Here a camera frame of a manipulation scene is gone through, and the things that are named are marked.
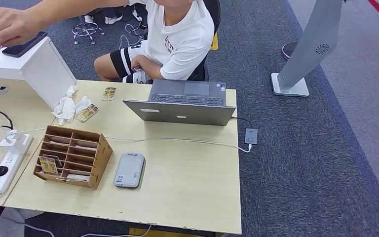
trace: yellow tape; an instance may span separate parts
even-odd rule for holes
[[[142,229],[135,229],[130,228],[129,235],[142,235],[146,232],[146,230]],[[200,237],[200,236],[194,236],[194,235],[188,235],[188,234],[181,234],[181,233],[172,233],[172,232],[165,232],[165,231],[149,231],[145,237]]]
[[[210,50],[218,50],[219,49],[219,39],[217,38],[217,33],[214,35],[213,43],[211,44]]]

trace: hand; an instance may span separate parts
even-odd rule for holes
[[[133,58],[133,60],[131,60],[131,69],[136,72],[138,69],[141,69],[142,66],[140,65],[140,58],[141,57],[144,57],[143,55],[137,55],[136,57]]]
[[[27,10],[0,7],[0,46],[23,44],[34,38],[41,27]]]

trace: smartphone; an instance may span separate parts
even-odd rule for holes
[[[2,53],[10,57],[19,58],[26,52],[28,52],[28,50],[30,50],[34,45],[36,45],[46,36],[47,32],[41,31],[38,35],[36,35],[32,40],[28,41],[27,43],[23,45],[8,47],[4,49]]]
[[[124,153],[121,155],[117,172],[114,177],[114,185],[117,187],[135,189],[142,178],[145,157],[139,153]]]

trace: person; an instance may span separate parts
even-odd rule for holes
[[[146,5],[148,39],[97,58],[98,76],[127,83],[187,80],[214,36],[213,19],[203,0],[43,0],[26,10],[0,8],[0,45],[25,43],[50,24],[96,8],[135,3]]]
[[[117,7],[106,7],[101,9],[102,15],[105,17],[105,24],[112,25],[117,21],[123,19],[123,14],[117,12]],[[94,23],[92,15],[85,15],[85,22]]]

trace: light wood tabletop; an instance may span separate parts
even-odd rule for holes
[[[54,116],[51,108],[37,95],[37,93],[25,82],[21,80],[0,79],[0,87],[9,88],[6,94],[0,95],[0,111],[7,114],[13,122],[14,129],[26,131],[37,128],[45,128],[52,124]],[[9,125],[8,120],[0,114],[0,125]],[[0,128],[0,141],[5,132],[9,129]],[[32,155],[38,148],[44,135],[44,130],[29,132],[34,138],[30,149],[24,157],[21,166],[15,176],[14,181],[5,195],[0,197],[0,205],[3,205],[8,198],[10,191],[15,186],[16,181],[21,176]],[[6,154],[6,150],[0,148],[0,162]]]
[[[99,112],[87,122],[65,127],[125,139],[178,138],[238,145],[237,121],[227,126],[144,122],[122,102],[147,100],[150,85],[78,81],[75,101],[87,96]],[[106,87],[116,87],[114,100],[101,101]],[[227,90],[227,105],[236,92]],[[28,164],[5,206],[196,229],[241,233],[238,149],[182,141],[127,142],[108,138],[114,150],[97,190],[43,181]],[[114,186],[121,154],[141,153],[146,167],[139,188]]]

